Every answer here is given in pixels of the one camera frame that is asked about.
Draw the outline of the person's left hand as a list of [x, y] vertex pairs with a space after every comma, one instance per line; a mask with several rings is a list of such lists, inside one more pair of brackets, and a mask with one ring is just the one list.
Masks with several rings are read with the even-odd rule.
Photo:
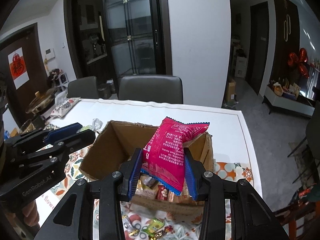
[[37, 210], [37, 205], [35, 201], [30, 202], [22, 209], [24, 215], [24, 222], [27, 226], [36, 226], [39, 224], [39, 213]]

